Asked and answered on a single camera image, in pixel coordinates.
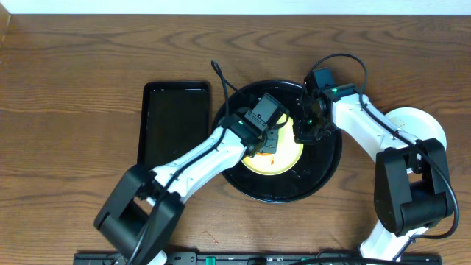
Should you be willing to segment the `yellow plate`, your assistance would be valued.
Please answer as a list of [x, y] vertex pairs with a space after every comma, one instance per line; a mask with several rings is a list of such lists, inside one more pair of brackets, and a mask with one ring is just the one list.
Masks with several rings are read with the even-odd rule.
[[254, 157], [245, 157], [242, 163], [252, 172], [262, 175], [277, 175], [287, 172], [300, 159], [303, 145], [294, 141], [293, 118], [278, 130], [275, 153], [258, 152]]

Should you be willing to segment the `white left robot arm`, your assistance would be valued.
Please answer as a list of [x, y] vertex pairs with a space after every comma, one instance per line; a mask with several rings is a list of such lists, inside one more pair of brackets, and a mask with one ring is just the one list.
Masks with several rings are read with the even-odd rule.
[[263, 146], [279, 115], [248, 111], [224, 118], [212, 135], [162, 166], [129, 168], [94, 220], [95, 228], [129, 264], [164, 264], [163, 249], [186, 201], [209, 180]]

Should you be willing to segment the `mint green plate front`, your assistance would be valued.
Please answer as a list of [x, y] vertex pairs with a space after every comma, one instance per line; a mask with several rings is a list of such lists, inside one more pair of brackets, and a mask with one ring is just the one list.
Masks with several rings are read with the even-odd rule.
[[415, 135], [420, 140], [436, 138], [447, 149], [447, 139], [441, 124], [424, 110], [400, 107], [388, 112], [386, 117], [399, 128]]

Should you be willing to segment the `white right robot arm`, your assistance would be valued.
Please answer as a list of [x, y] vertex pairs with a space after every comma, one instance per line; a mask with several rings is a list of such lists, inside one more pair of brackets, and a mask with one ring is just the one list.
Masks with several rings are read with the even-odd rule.
[[294, 121], [296, 140], [311, 144], [336, 130], [350, 135], [375, 162], [378, 222], [360, 246], [364, 259], [400, 261], [418, 239], [453, 235], [459, 207], [447, 156], [436, 138], [422, 140], [396, 126], [354, 84], [305, 84]]

